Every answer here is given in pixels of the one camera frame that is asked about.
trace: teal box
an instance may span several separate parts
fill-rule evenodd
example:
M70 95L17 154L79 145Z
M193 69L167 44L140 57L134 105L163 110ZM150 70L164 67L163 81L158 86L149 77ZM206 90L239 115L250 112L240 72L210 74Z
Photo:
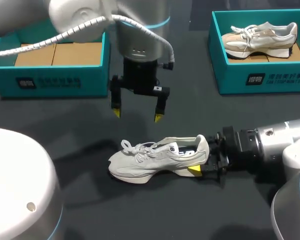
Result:
M229 63L222 35L231 33L231 26L245 28L265 22L275 26L297 23L300 48L300 9L212 12L208 48L220 94L300 92L300 61ZM251 85L250 77L260 81Z
M18 48L22 43L39 43L56 35L51 22L43 21L0 38L0 51ZM100 65L15 66L17 55L0 57L1 97L106 97L110 61L108 34L103 33L95 42L102 42Z

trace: shoe tongue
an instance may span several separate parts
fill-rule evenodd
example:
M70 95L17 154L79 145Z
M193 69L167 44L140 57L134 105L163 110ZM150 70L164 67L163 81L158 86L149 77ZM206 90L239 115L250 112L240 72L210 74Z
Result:
M165 149L169 149L172 153L179 155L179 147L176 142L172 142L172 143L166 144L164 146L157 147L154 149L154 152L158 153Z

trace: cable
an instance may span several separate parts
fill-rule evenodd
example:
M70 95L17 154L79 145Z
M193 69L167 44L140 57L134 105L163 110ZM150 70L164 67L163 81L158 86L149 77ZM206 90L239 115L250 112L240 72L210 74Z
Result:
M161 43L164 44L165 47L168 48L169 51L169 62L170 63L174 63L175 62L175 55L174 55L174 49L171 46L171 44L165 40L163 37L155 34L154 32L150 31L149 29L147 29L146 27L144 27L143 25L141 25L140 23L125 17L125 16L121 16L121 15L112 15L112 18L115 22L125 22L130 24L131 26L139 29L140 31L144 32L145 35L153 38L156 41L159 41ZM99 16L96 17L92 20L86 21L85 23L82 23L74 28L69 29L68 31L65 31L64 33L61 33L57 36L54 36L52 38L49 38L45 41L41 41L32 45L28 45L28 46L24 46L24 47L18 47L15 49L9 49L9 50L5 50L5 51L0 51L0 57L5 57L5 56L10 56L10 55L17 55L20 53L25 53L25 52L29 52L29 51L33 51L33 50L37 50L37 49L41 49L43 47L61 42L64 39L67 39L68 37L70 37L71 35L78 33L80 31L82 31L85 28L88 28L90 26L93 25L97 25L99 23L105 22L107 21L107 19L104 16Z

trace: shoelace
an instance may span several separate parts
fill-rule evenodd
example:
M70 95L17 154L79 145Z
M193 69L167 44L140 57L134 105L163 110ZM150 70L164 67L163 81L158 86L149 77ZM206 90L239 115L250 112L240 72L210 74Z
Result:
M135 155L134 158L137 163L142 163L145 156L149 156L151 158L154 158L156 156L153 149L157 146L155 142L145 142L137 144L136 146L132 146L129 141L122 140L121 146L128 153Z
M231 26L231 29L234 33L240 34L240 37L242 39L246 39L246 46L245 46L243 52L246 51L252 38L259 35L258 33L255 33L255 31L257 29L256 27L257 27L257 25L250 25L245 28L238 28L235 26Z

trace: dark floor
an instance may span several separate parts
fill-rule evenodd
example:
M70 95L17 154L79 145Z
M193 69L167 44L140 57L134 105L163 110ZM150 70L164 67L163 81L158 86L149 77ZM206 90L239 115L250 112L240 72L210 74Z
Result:
M220 96L207 50L212 10L300 8L300 1L284 2L174 0L169 40L176 65L173 72L158 74L171 95L157 124L156 100L130 92L122 96L122 119L108 99L0 100L0 128L34 138L55 162L68 210L66 240L276 239L269 206L274 184L230 172L224 188L172 173L130 185L108 176L107 160L122 139L157 142L300 118L300 94ZM121 73L122 58L116 49L112 54L110 72Z

